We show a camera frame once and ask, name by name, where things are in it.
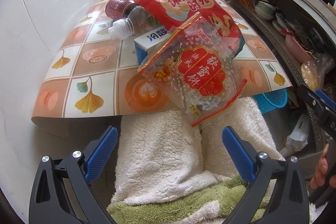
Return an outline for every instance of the cartoon child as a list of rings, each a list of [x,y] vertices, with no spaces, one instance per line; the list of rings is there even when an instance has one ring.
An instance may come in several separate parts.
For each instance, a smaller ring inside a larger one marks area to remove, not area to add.
[[[154,77],[161,78],[162,83],[168,83],[167,77],[173,75],[173,70],[175,67],[175,62],[173,58],[168,58],[166,61],[166,65],[162,70],[154,73]]]
[[[211,17],[209,17],[212,24],[215,26],[216,30],[219,31],[223,37],[226,37],[230,34],[230,22],[231,18],[227,15],[223,16],[224,22],[215,14],[212,14]]]

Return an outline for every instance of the metal screw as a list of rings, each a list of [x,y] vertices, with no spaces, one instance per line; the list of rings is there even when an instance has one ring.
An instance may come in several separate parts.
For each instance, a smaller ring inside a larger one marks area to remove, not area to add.
[[[268,155],[267,155],[265,152],[260,152],[260,153],[259,153],[259,157],[260,157],[261,159],[267,159]]]
[[[297,162],[297,157],[296,156],[291,156],[291,161],[296,163]]]
[[[43,162],[47,162],[49,160],[49,156],[44,156],[43,158],[42,158],[42,161]]]
[[[74,158],[79,158],[81,155],[82,155],[82,152],[81,152],[81,151],[78,151],[78,150],[72,153],[72,156],[73,156]]]

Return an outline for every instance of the toothpaste box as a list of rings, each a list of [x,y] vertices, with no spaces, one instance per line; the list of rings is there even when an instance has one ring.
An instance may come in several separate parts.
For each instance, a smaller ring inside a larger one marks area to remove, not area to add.
[[[138,63],[141,64],[147,56],[152,55],[169,35],[170,32],[164,26],[161,26],[135,38],[134,46]]]

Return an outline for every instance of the human hand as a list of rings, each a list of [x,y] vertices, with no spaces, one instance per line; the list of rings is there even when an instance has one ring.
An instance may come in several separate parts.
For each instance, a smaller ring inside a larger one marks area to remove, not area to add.
[[[329,147],[329,144],[327,143],[327,145],[323,149],[319,163],[316,166],[315,175],[310,181],[310,187],[313,190],[316,190],[318,187],[323,186],[325,183],[326,173],[328,171],[328,163],[326,159],[327,153],[328,153],[328,147]],[[336,188],[336,175],[330,178],[329,184],[331,187]]]

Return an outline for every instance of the snack bag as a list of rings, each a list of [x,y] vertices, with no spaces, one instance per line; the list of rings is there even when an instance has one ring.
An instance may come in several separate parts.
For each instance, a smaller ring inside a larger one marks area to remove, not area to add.
[[[230,45],[235,56],[242,50],[245,41],[232,17],[215,0],[133,0],[168,30],[181,26],[195,13],[201,15],[212,24],[221,37],[235,38],[236,43]]]
[[[247,82],[223,39],[197,13],[138,69],[188,114],[192,126],[228,108]]]

